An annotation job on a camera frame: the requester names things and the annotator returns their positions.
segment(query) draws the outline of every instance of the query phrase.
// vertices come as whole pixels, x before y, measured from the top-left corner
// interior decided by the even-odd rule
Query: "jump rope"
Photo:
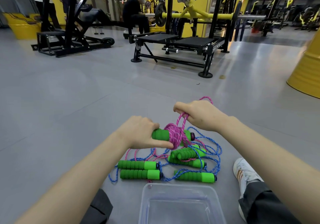
[[[211,102],[211,104],[213,104],[213,101],[211,100],[210,97],[202,97],[199,100],[203,100],[203,99],[209,99],[209,101]],[[179,127],[179,121],[182,118],[182,116],[185,115],[184,121],[182,123],[182,127]],[[200,133],[196,128],[194,127],[188,127],[187,131],[189,129],[193,129],[195,130],[200,136],[198,137],[194,137],[194,140],[189,140],[188,137],[186,136],[185,133],[185,124],[186,121],[188,119],[188,114],[186,113],[182,113],[179,117],[178,120],[176,122],[176,124],[173,123],[169,123],[164,130],[168,130],[169,131],[169,141],[173,144],[173,149],[171,154],[168,154],[169,151],[171,149],[165,149],[165,151],[160,154],[157,155],[157,150],[156,148],[150,148],[150,154],[147,157],[141,158],[141,157],[137,157],[137,152],[138,150],[135,150],[134,152],[134,158],[131,158],[129,160],[127,160],[128,157],[128,153],[130,152],[131,149],[129,149],[126,153],[125,156],[125,161],[119,161],[118,165],[115,166],[116,168],[116,176],[115,176],[115,180],[113,180],[109,174],[109,179],[111,182],[116,183],[118,182],[118,171],[119,168],[121,169],[129,169],[129,170],[121,170],[121,174],[120,177],[121,178],[125,178],[125,179],[135,179],[135,178],[144,178],[144,179],[160,179],[162,181],[171,181],[173,179],[177,179],[177,180],[190,180],[190,181],[201,181],[201,174],[202,173],[211,173],[214,175],[214,179],[212,179],[210,182],[215,182],[217,180],[216,176],[218,174],[218,172],[220,171],[220,155],[222,154],[222,148],[221,146],[216,143],[212,138],[210,137],[206,137],[204,136],[202,133]],[[200,139],[207,139],[209,141],[211,141],[215,146],[216,149],[214,149],[213,147],[211,147],[210,145],[205,145]],[[183,143],[183,151],[192,151],[192,153],[190,153],[190,155],[192,156],[197,156],[197,158],[190,158],[187,160],[181,160],[178,162],[180,164],[175,164],[173,162],[177,162],[177,161],[173,161],[172,159],[169,161],[170,158],[173,158],[173,152],[177,152],[174,151],[175,149],[177,149],[179,147],[179,145],[181,145]],[[145,169],[144,164],[145,162],[155,162],[157,159],[164,159],[166,161],[166,163],[162,163],[161,161],[159,161],[156,164],[153,164],[154,166],[156,166],[156,168],[160,172],[159,178],[149,178],[148,177],[148,171],[152,171],[152,170],[142,170]],[[212,160],[216,163],[216,165],[210,170],[207,167],[207,164],[203,161],[203,159],[209,159]],[[164,174],[162,173],[162,167],[166,166],[166,165],[186,165],[186,162],[190,162],[190,161],[196,161],[196,160],[200,160],[200,169],[199,170],[190,170],[190,169],[186,169],[186,168],[182,168],[179,169],[178,171],[174,172],[174,176],[173,177],[166,177],[164,176]]]

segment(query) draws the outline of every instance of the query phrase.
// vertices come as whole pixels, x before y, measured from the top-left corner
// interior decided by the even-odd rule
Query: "machine foot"
[[[213,74],[208,73],[206,76],[203,74],[203,72],[199,72],[198,76],[202,77],[202,78],[212,78]]]
[[[138,63],[138,62],[141,62],[141,61],[142,61],[142,59],[138,59],[138,60],[131,59],[131,62],[133,62],[133,63]]]

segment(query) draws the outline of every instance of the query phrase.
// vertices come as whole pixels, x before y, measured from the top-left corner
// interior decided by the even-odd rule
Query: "green jump rope handle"
[[[176,178],[176,180],[214,183],[217,181],[217,176],[209,172],[186,172],[181,174],[180,177]]]
[[[123,161],[118,162],[120,169],[156,170],[158,163],[155,161]]]
[[[195,147],[195,148],[200,149],[200,146],[199,146],[199,145],[192,145],[192,146]],[[177,158],[177,155],[178,155],[180,152],[184,152],[184,151],[193,151],[193,149],[191,149],[191,147],[186,147],[186,148],[174,150],[174,151],[171,151],[170,156],[172,156],[173,158]]]
[[[180,164],[180,165],[186,165],[194,168],[201,168],[201,162],[202,162],[202,167],[204,168],[207,163],[204,162],[204,160],[196,159],[193,161],[180,161],[178,159],[175,159],[171,156],[168,157],[168,162],[174,163],[174,164]]]
[[[159,170],[132,170],[122,169],[120,171],[121,179],[150,179],[159,180],[161,173]]]
[[[196,149],[196,151],[198,152],[199,154],[199,157],[203,157],[206,155],[206,153],[202,152],[202,151],[205,151],[205,149]],[[182,151],[182,152],[179,152],[177,154],[177,158],[179,160],[186,160],[186,159],[190,159],[190,158],[196,158],[198,157],[197,153],[194,151],[194,150],[191,150],[191,151]]]
[[[193,141],[195,139],[194,133],[191,133],[189,130],[184,130],[186,137],[189,141]],[[165,129],[156,129],[152,132],[152,138],[154,140],[165,140],[169,141],[169,130]]]

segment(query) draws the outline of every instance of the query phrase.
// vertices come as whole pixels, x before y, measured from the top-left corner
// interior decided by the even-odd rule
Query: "plastic bin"
[[[225,224],[220,202],[210,186],[146,184],[139,224]]]

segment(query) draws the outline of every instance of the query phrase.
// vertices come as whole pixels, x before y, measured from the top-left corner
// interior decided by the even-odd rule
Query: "white sneaker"
[[[262,181],[262,178],[256,173],[256,171],[249,165],[244,158],[237,159],[233,164],[233,173],[238,179],[240,187],[240,199],[243,198],[248,183],[254,181]],[[246,221],[243,215],[241,206],[239,205],[239,213],[243,220]]]

